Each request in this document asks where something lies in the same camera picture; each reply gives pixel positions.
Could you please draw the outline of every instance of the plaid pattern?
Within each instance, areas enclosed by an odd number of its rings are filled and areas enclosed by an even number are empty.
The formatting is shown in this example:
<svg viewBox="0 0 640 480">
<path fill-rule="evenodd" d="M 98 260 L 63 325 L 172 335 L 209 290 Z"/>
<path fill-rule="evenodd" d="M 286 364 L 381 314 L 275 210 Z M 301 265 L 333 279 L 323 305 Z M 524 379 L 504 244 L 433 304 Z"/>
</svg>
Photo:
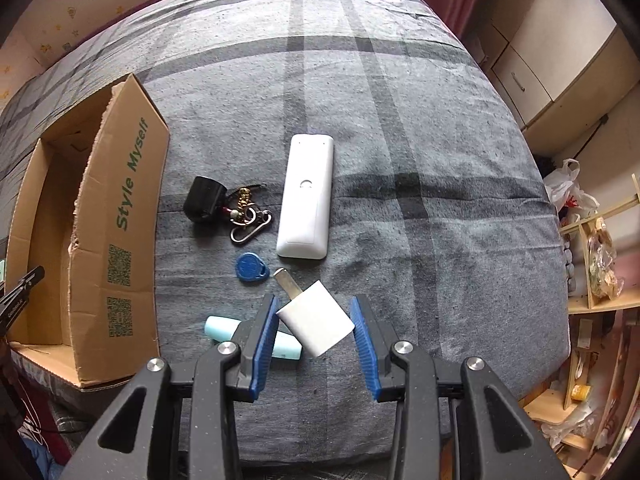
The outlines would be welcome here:
<svg viewBox="0 0 640 480">
<path fill-rule="evenodd" d="M 402 338 L 453 361 L 480 355 L 516 396 L 568 354 L 555 209 L 509 111 L 420 0 L 163 0 L 95 36 L 28 83 L 0 119 L 0 237 L 34 142 L 74 103 L 135 72 L 171 142 L 156 234 L 162 355 L 198 357 L 207 316 L 250 318 L 271 268 L 291 136 L 335 139 L 329 254 L 287 261 L 343 307 L 367 294 Z M 273 227 L 246 248 L 181 212 L 195 175 L 265 184 Z M 351 460 L 390 449 L 394 406 L 375 404 L 349 338 L 321 358 L 274 362 L 236 409 L 244 460 Z M 186 418 L 183 430 L 186 430 Z M 443 431 L 447 421 L 443 418 Z"/>
</svg>

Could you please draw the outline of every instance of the cabinet handle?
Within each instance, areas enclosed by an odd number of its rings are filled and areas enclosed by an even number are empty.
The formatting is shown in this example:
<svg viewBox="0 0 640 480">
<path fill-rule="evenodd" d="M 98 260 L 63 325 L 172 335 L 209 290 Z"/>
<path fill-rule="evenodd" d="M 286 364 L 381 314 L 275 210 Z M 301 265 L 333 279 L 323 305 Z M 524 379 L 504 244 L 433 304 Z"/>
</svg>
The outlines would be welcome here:
<svg viewBox="0 0 640 480">
<path fill-rule="evenodd" d="M 518 85 L 518 88 L 524 92 L 524 86 L 522 86 L 520 81 L 518 81 L 515 72 L 511 72 L 511 77 L 513 77 L 513 80 L 516 82 L 516 85 Z"/>
</svg>

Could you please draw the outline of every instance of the white plastic bag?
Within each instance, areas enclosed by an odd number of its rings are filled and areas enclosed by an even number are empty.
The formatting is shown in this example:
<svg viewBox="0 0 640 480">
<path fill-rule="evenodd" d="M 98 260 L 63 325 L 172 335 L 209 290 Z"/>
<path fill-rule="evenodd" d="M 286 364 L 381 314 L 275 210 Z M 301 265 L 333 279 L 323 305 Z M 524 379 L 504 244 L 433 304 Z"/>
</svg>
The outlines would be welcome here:
<svg viewBox="0 0 640 480">
<path fill-rule="evenodd" d="M 580 189 L 575 179 L 580 173 L 580 162 L 574 158 L 566 158 L 562 168 L 553 170 L 543 180 L 546 194 L 551 203 L 560 211 L 569 198 L 573 197 L 577 206 L 588 212 L 595 211 L 600 207 L 600 203 L 590 194 Z"/>
</svg>

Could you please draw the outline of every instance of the white cabinet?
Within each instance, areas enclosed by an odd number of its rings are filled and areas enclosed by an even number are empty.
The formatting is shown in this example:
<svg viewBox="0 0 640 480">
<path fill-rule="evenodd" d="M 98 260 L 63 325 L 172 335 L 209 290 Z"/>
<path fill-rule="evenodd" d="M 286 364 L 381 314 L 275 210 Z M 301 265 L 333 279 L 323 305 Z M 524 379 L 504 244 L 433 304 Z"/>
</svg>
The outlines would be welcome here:
<svg viewBox="0 0 640 480">
<path fill-rule="evenodd" d="M 600 0 L 534 0 L 511 46 L 555 101 L 615 27 Z"/>
<path fill-rule="evenodd" d="M 531 121 L 551 102 L 536 75 L 510 46 L 494 65 L 495 75 L 520 112 L 522 121 Z"/>
<path fill-rule="evenodd" d="M 482 44 L 481 69 L 537 155 L 561 151 L 640 79 L 638 58 L 600 0 L 478 0 L 478 6 L 467 43 Z"/>
</svg>

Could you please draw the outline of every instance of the cardboard box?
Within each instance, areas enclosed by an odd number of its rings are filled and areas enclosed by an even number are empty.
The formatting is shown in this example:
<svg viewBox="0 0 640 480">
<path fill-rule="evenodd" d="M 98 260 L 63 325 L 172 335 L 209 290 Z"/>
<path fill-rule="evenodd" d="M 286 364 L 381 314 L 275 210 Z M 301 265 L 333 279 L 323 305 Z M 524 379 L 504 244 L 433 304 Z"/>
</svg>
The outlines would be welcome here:
<svg viewBox="0 0 640 480">
<path fill-rule="evenodd" d="M 31 155 L 9 233 L 6 286 L 44 279 L 8 339 L 79 388 L 159 354 L 156 212 L 169 131 L 133 75 L 77 104 Z"/>
</svg>

